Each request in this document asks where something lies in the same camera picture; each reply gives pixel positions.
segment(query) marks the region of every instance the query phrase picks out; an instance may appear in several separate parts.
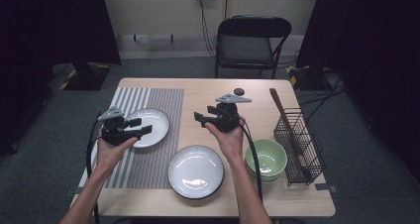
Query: person's arm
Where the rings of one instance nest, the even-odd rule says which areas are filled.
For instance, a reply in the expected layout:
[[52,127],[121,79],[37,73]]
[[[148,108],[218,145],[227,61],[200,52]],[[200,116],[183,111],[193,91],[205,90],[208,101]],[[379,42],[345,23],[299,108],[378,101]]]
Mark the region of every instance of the person's arm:
[[243,157],[244,132],[238,127],[230,133],[222,133],[211,123],[206,123],[205,126],[216,137],[220,149],[231,167],[240,223],[271,224],[271,220],[251,183],[245,167]]
[[98,140],[98,153],[96,168],[85,183],[83,189],[60,221],[61,224],[90,223],[96,200],[114,167],[124,155],[124,152],[133,147],[137,138],[131,138],[118,147],[106,143],[103,139]]

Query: wall baseboard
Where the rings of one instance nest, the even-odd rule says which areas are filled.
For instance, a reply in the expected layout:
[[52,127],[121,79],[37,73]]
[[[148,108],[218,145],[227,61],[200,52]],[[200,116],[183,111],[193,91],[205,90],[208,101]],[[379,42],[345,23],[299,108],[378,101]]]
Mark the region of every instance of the wall baseboard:
[[[206,50],[203,36],[173,36],[170,35],[119,35],[116,37],[120,58],[158,58],[158,57],[198,57],[210,56]],[[282,56],[295,56],[300,50],[303,36],[289,36],[283,45]],[[216,36],[210,39],[214,52]]]

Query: cord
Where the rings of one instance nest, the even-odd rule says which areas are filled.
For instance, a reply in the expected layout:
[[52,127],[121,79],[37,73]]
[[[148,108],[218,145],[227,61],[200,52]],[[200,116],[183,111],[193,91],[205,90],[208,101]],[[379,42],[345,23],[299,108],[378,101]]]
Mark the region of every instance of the cord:
[[260,171],[260,162],[257,156],[256,147],[254,146],[253,138],[251,137],[250,128],[248,127],[248,124],[246,122],[245,122],[245,125],[247,127],[247,130],[241,124],[239,126],[244,132],[245,136],[247,136],[248,142],[250,143],[251,152],[253,153],[254,163],[256,165],[257,187],[258,187],[259,197],[260,197],[260,200],[263,202],[262,174]]
[[[99,139],[96,138],[92,140],[93,133],[95,131],[96,125],[98,123],[98,118],[101,115],[101,112],[98,113],[98,116],[95,119],[95,122],[93,122],[92,128],[90,130],[89,135],[89,142],[87,143],[87,150],[86,150],[86,172],[87,172],[87,178],[90,178],[90,175],[92,174],[92,150],[93,150],[93,144]],[[95,223],[99,224],[99,208],[98,208],[98,202],[96,201],[95,208],[93,209],[93,213],[95,216]]]
[[334,91],[335,91],[335,90],[339,87],[339,86],[338,86],[338,82],[339,82],[340,80],[341,80],[341,78],[339,78],[339,79],[336,81],[336,84],[333,86],[333,89],[332,89],[332,91],[331,91],[331,92],[312,93],[312,94],[305,94],[305,95],[300,95],[300,96],[298,96],[297,98],[302,98],[302,97],[306,97],[306,96],[313,96],[313,98],[308,99],[308,100],[307,100],[307,101],[305,101],[305,102],[301,102],[301,103],[299,103],[300,107],[303,107],[304,105],[309,104],[309,103],[313,103],[313,102],[317,102],[317,101],[323,100],[323,99],[325,99],[326,97],[334,97],[335,95],[337,95],[337,94],[339,94],[339,93],[343,92],[343,91],[346,89],[346,86],[343,86],[343,89],[342,89],[342,90],[340,90],[340,91],[338,91],[338,92],[334,93]]
[[212,57],[213,59],[216,59],[216,55],[214,55],[213,49],[211,48],[211,45],[210,45],[209,33],[207,31],[207,22],[206,22],[206,17],[204,15],[203,0],[199,0],[199,1],[200,1],[200,6],[201,6],[201,26],[203,28],[204,43],[206,44],[206,49],[210,57]]
[[337,92],[337,93],[334,93],[334,91],[337,89],[337,87],[338,87],[338,84],[339,84],[339,82],[341,81],[341,79],[342,79],[342,76],[340,76],[339,77],[339,79],[337,79],[337,81],[336,81],[336,83],[335,83],[335,85],[334,85],[334,87],[333,87],[333,89],[332,89],[332,91],[331,92],[329,92],[328,93],[328,95],[327,96],[325,96],[325,97],[323,97],[323,98],[319,98],[319,99],[316,99],[316,100],[312,100],[312,101],[310,101],[310,102],[306,102],[306,103],[302,103],[302,104],[299,104],[299,105],[304,105],[304,104],[308,104],[308,103],[311,103],[311,102],[315,102],[315,101],[320,101],[320,100],[322,100],[321,101],[321,103],[320,104],[318,104],[318,106],[314,109],[314,111],[312,111],[312,113],[306,118],[306,122],[309,122],[309,119],[316,113],[316,111],[318,111],[318,109],[329,99],[329,98],[332,98],[333,96],[335,96],[335,95],[337,95],[337,94],[339,94],[339,93],[341,93],[341,92],[343,92],[344,90],[345,90],[345,87],[342,89],[342,90],[340,90],[339,92]]
[[300,50],[297,50],[296,52],[294,52],[294,60],[290,60],[290,61],[286,61],[286,62],[280,62],[278,65],[280,64],[286,64],[284,66],[278,66],[277,68],[287,68],[291,65],[293,65],[294,63],[297,62],[297,54],[299,53]]

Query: black chair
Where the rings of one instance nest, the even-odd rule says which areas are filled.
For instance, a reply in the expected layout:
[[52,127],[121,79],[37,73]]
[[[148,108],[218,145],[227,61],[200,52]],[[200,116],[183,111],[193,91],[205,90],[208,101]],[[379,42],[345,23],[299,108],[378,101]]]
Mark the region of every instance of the black chair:
[[[278,58],[284,41],[290,35],[291,25],[282,18],[236,16],[219,25],[216,45],[215,77],[219,66],[225,68],[277,70]],[[270,40],[279,40],[272,50]]]

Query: striped placemat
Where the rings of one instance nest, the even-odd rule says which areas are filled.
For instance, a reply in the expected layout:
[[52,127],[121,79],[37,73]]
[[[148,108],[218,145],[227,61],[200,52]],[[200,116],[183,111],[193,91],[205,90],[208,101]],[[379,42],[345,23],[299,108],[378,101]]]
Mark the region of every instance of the striped placemat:
[[[157,144],[147,148],[126,151],[112,175],[107,188],[154,188],[169,189],[167,166],[177,151],[182,111],[183,89],[119,87],[111,106],[119,107],[125,116],[141,108],[156,108],[169,119],[169,131]],[[92,152],[92,166],[96,164],[96,145]],[[79,183],[87,180],[86,171]]]

